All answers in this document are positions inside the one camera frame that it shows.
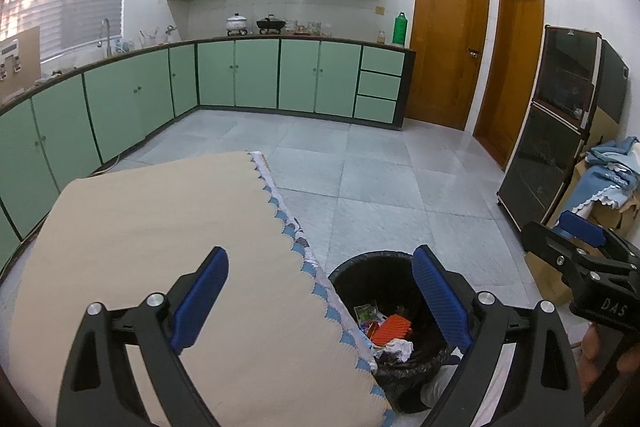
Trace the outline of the blue cloth pile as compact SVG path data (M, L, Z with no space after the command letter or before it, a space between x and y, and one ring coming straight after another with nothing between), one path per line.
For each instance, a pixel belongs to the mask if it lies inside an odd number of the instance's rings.
M639 186L639 139L628 136L588 150L586 170L563 210L587 217L596 202L619 210Z

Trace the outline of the green lower kitchen cabinets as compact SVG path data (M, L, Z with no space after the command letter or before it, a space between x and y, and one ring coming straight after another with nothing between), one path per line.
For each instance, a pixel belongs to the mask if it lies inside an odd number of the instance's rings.
M248 110L398 129L416 54L348 39L235 37L109 58L1 107L1 258L9 261L70 182L195 109Z

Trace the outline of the black trash bin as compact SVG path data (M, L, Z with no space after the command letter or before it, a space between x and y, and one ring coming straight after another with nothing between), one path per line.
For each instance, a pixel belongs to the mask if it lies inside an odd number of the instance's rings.
M374 378L392 408L423 411L412 394L436 376L452 348L416 285L411 256L369 251L344 261L329 280L371 349Z

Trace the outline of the white tissue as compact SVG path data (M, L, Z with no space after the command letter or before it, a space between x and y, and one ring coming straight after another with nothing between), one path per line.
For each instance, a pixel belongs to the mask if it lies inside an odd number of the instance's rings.
M382 348L380 359L385 364L402 364L409 361L412 352L412 341L394 338Z

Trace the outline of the black wok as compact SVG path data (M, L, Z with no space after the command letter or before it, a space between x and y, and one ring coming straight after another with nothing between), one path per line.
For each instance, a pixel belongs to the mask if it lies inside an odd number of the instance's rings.
M256 20L256 26L261 35L280 35L286 26L286 21L269 14Z

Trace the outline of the wooden door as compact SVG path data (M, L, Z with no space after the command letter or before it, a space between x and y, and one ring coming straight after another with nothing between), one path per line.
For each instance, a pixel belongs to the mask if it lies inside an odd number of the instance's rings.
M502 169L524 124L543 34L544 0L499 0L494 49L473 135Z
M469 118L488 25L489 0L416 0L416 52L406 116L462 130Z

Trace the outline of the cardboard box on counter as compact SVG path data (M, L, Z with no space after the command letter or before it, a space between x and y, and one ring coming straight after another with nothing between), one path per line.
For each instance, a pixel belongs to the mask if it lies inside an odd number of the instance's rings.
M40 27L1 41L1 104L32 89L41 78Z

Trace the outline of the black glass cabinet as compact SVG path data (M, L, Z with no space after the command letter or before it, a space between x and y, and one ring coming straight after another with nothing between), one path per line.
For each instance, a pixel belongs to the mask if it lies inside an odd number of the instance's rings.
M618 135L628 84L628 66L601 34L544 28L526 121L497 192L515 228L558 214L582 154Z

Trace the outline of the cardboard box on floor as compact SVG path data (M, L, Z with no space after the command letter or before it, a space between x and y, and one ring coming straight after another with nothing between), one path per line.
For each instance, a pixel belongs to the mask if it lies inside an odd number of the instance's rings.
M586 170L587 164L584 160L579 161L574 167L570 185L558 205L554 208L551 216L544 220L544 224L547 227L552 228L558 221L564 205L568 202L570 195L572 195L574 188ZM588 220L595 225L600 225L602 228L612 229L624 239L630 239L631 232L634 231L634 227L639 223L639 190L634 191L626 204L620 209L613 209L596 202L591 209ZM542 298L550 300L558 306L563 306L570 301L572 292L561 281L561 273L559 271L535 257L532 253L525 255L525 262L534 277Z

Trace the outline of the chrome kitchen faucet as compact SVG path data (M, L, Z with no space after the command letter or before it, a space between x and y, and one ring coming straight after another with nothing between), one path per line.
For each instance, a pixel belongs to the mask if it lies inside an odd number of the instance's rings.
M112 56L111 23L108 18L101 20L100 36L96 46L104 51L106 58Z

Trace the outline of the green snack bag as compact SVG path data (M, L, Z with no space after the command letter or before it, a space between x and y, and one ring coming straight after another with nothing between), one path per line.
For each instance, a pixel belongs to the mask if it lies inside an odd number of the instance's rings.
M385 320L384 315L375 305L356 306L354 311L358 323L381 323Z

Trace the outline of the white cooking pot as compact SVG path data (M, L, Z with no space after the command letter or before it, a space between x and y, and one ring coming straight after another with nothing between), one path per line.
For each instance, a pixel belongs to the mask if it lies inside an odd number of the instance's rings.
M226 31L231 36L246 36L248 34L247 18L239 13L229 16L226 20Z

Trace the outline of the green thermos bottle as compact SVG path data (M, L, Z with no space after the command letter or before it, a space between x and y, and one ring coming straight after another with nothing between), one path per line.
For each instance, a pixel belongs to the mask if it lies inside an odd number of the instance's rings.
M408 18L404 12L400 12L394 20L392 43L395 46L404 46L407 39Z

